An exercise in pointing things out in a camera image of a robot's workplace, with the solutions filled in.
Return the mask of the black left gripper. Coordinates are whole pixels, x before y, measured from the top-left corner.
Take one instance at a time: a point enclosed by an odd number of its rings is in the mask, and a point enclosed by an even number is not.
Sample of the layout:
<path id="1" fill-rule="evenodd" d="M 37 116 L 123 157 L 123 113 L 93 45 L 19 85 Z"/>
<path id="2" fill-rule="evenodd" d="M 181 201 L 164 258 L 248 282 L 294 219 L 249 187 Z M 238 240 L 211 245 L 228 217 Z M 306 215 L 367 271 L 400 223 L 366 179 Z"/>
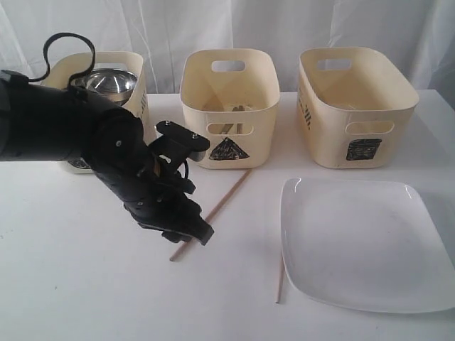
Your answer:
<path id="1" fill-rule="evenodd" d="M 205 246 L 214 230 L 201 216 L 200 207 L 181 189 L 158 177 L 154 157 L 145 149 L 92 149 L 92 169 L 97 178 L 124 204 L 125 210 L 146 229 L 176 244 L 196 240 Z"/>

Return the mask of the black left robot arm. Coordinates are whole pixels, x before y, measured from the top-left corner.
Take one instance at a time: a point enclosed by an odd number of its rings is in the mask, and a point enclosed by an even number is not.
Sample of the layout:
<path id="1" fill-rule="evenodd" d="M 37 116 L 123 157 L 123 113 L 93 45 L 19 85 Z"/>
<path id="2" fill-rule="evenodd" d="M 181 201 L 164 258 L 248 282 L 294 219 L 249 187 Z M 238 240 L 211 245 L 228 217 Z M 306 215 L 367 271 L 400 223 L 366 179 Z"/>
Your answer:
<path id="1" fill-rule="evenodd" d="M 21 73 L 1 72 L 1 159 L 82 159 L 144 229 L 171 242 L 206 244 L 213 228 L 192 201 L 188 161 L 199 161 L 209 140 L 173 121 L 144 141 L 141 119 L 82 88 L 33 85 Z"/>

